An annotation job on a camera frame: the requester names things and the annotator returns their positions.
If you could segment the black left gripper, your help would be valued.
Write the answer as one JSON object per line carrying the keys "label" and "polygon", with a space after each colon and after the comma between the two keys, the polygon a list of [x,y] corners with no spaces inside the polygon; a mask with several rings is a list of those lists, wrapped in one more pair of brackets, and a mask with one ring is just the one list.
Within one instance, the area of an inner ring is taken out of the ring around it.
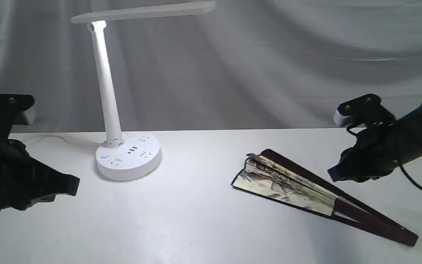
{"label": "black left gripper", "polygon": [[32,158],[28,178],[28,194],[20,180],[30,157],[18,140],[0,139],[0,209],[27,210],[38,203],[53,202],[58,194],[77,195],[80,179],[61,173]]}

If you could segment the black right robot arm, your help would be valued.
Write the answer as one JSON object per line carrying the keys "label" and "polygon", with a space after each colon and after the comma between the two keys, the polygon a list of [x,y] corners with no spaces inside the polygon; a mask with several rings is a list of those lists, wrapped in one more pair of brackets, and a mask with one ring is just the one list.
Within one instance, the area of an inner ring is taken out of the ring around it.
{"label": "black right robot arm", "polygon": [[365,126],[355,134],[353,147],[344,150],[338,164],[328,170],[334,182],[378,179],[422,157],[422,103],[396,119],[381,98],[370,93],[340,104],[334,121],[348,132]]}

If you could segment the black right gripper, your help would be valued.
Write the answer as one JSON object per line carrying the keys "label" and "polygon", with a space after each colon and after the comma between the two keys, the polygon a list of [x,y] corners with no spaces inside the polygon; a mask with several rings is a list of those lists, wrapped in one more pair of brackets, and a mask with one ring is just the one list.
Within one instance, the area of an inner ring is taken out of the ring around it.
{"label": "black right gripper", "polygon": [[365,182],[390,174],[402,164],[401,135],[402,131],[395,128],[373,143],[368,143],[371,136],[361,137],[353,147],[343,151],[338,164],[328,169],[330,178],[333,182]]}

